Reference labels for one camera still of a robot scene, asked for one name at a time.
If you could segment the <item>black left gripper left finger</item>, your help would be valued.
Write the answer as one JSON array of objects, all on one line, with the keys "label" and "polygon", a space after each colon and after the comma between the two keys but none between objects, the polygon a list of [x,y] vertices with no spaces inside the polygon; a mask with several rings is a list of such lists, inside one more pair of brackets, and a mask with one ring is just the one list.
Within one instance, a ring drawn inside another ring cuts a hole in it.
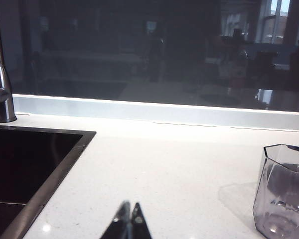
[{"label": "black left gripper left finger", "polygon": [[129,201],[123,201],[115,212],[112,221],[101,236],[101,239],[130,239]]}]

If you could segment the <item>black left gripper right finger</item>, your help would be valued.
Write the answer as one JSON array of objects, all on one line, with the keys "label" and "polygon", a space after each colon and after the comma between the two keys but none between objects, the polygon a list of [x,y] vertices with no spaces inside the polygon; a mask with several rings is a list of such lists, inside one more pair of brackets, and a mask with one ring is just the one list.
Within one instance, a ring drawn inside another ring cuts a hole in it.
[{"label": "black left gripper right finger", "polygon": [[136,203],[131,218],[133,239],[152,239],[140,203]]}]

